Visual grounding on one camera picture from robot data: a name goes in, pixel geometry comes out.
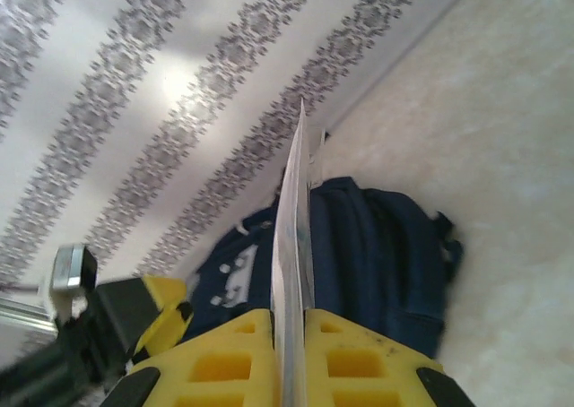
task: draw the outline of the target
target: backpack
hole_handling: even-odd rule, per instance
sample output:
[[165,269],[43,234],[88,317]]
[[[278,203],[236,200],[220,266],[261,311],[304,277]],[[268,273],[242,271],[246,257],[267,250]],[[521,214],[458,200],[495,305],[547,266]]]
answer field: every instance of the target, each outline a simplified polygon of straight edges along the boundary
[[[277,201],[231,229],[198,269],[195,314],[184,340],[250,309],[270,307]],[[309,220],[316,308],[434,357],[446,291],[463,256],[442,213],[408,196],[361,190],[352,178],[312,189]]]

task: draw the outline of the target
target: gray floral stripe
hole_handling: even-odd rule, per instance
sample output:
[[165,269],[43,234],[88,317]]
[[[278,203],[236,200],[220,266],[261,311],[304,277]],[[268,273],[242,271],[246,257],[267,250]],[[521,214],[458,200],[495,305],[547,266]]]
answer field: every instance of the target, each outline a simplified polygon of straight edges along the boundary
[[300,10],[306,0],[252,0],[238,12],[230,34],[221,37],[215,50],[207,56],[208,65],[197,72],[180,99],[177,109],[162,122],[160,131],[144,148],[109,200],[86,242],[103,266],[124,242],[130,230],[152,205],[190,149],[213,123],[238,91],[245,76],[257,66],[266,48],[275,43],[283,27],[291,22],[290,14]]
[[0,143],[62,0],[0,0]]
[[119,119],[185,0],[127,0],[0,238],[0,280],[30,264]]
[[161,236],[135,269],[135,274],[168,273],[266,162],[292,136],[299,118],[300,99],[311,114],[353,65],[373,48],[392,19],[413,0],[360,0],[315,55],[295,75],[280,99],[259,118],[251,134],[223,162],[182,214]]

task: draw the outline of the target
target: patterned wallpaper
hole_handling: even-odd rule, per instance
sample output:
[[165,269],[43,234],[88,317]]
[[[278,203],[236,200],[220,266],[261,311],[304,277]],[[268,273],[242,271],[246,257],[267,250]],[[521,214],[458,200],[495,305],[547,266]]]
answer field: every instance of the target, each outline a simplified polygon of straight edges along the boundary
[[273,192],[300,98],[332,127],[455,1],[0,0],[0,281],[76,241],[172,271]]

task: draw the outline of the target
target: beige wall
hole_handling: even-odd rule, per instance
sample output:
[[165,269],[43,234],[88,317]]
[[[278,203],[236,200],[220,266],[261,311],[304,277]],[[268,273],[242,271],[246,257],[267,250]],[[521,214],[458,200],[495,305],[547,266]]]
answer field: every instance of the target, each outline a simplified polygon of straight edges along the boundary
[[478,406],[572,405],[574,0],[461,0],[325,164],[459,223],[441,360]]

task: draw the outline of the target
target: backpack strap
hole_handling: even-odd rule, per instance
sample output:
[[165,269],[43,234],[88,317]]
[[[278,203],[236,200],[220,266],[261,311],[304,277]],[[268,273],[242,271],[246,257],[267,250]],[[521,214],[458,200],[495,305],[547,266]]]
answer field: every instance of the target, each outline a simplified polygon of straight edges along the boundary
[[332,234],[333,223],[324,196],[311,190],[309,200],[311,251],[315,283],[315,308],[336,315],[344,313],[336,243]]
[[370,208],[350,177],[332,178],[317,188],[327,204],[344,312],[341,316],[381,332],[381,245]]
[[364,191],[377,218],[385,247],[384,335],[434,356],[444,326],[449,267],[437,232],[451,229],[448,219],[436,225],[411,198],[377,189]]
[[258,242],[251,278],[248,304],[253,308],[271,307],[271,260],[273,258],[274,221]]
[[444,261],[447,269],[447,280],[451,282],[457,275],[465,250],[460,241],[452,238],[455,224],[444,213],[437,212],[437,216],[432,220],[432,223],[442,248],[446,252]]

